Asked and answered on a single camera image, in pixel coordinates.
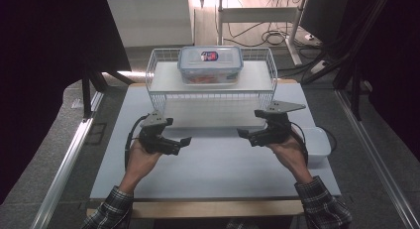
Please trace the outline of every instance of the person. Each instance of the person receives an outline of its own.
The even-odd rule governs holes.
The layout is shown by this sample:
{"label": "person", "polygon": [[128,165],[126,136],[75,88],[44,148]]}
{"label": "person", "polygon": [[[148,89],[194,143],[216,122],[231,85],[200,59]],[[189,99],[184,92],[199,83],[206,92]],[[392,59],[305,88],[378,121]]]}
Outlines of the person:
{"label": "person", "polygon": [[[347,206],[333,197],[319,176],[308,170],[298,142],[289,137],[282,144],[267,145],[278,160],[296,179],[295,188],[302,201],[309,228],[348,228],[352,215]],[[105,202],[90,216],[81,228],[115,228],[127,223],[137,184],[155,167],[161,153],[148,154],[140,141],[135,140],[130,149],[126,173],[120,185],[114,186]],[[231,219],[227,229],[258,228],[241,218]]]}

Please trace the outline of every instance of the plastic food container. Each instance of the plastic food container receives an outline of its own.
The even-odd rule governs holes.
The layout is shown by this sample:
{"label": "plastic food container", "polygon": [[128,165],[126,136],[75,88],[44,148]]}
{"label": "plastic food container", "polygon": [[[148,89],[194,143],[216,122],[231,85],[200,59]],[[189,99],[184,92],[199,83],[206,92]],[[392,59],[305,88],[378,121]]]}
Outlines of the plastic food container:
{"label": "plastic food container", "polygon": [[243,66],[237,47],[186,47],[178,57],[185,84],[235,84]]}

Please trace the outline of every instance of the human hand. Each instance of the human hand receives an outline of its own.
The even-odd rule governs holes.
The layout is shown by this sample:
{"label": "human hand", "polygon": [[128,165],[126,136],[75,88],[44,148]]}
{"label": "human hand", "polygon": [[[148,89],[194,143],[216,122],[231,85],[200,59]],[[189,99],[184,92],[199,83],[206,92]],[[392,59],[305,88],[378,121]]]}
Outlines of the human hand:
{"label": "human hand", "polygon": [[126,173],[119,189],[126,193],[133,193],[139,181],[151,172],[158,162],[161,153],[149,154],[136,138],[130,148],[130,157]]}
{"label": "human hand", "polygon": [[313,180],[299,143],[291,135],[281,144],[268,144],[277,159],[293,174],[298,183],[308,183]]}

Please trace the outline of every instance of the white wall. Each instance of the white wall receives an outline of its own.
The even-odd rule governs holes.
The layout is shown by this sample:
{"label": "white wall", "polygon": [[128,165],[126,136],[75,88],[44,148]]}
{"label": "white wall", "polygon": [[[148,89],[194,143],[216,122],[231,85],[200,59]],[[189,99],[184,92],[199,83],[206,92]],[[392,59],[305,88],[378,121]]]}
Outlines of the white wall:
{"label": "white wall", "polygon": [[188,0],[108,0],[124,47],[191,45]]}

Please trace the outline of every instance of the wire basket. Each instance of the wire basket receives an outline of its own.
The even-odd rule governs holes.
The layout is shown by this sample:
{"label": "wire basket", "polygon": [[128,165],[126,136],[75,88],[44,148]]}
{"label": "wire basket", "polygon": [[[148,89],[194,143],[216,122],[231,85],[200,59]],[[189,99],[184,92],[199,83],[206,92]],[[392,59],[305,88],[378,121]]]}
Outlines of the wire basket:
{"label": "wire basket", "polygon": [[154,109],[174,118],[173,127],[261,127],[254,110],[266,109],[277,85],[277,68],[269,48],[241,49],[244,68],[231,85],[182,82],[180,49],[154,49],[146,87]]}

